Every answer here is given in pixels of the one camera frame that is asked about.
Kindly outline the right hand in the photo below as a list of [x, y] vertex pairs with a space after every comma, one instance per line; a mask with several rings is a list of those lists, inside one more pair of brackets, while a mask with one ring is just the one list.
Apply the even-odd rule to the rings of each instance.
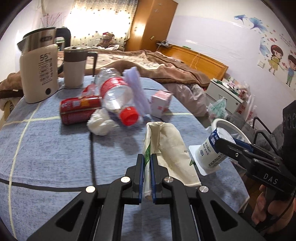
[[268, 205], [265, 198], [266, 187], [261, 185], [259, 190], [261, 191], [261, 194], [257, 198], [256, 205], [251, 216], [252, 221], [256, 225], [265, 221], [268, 213], [273, 216], [279, 216], [281, 214], [280, 202], [273, 201]]

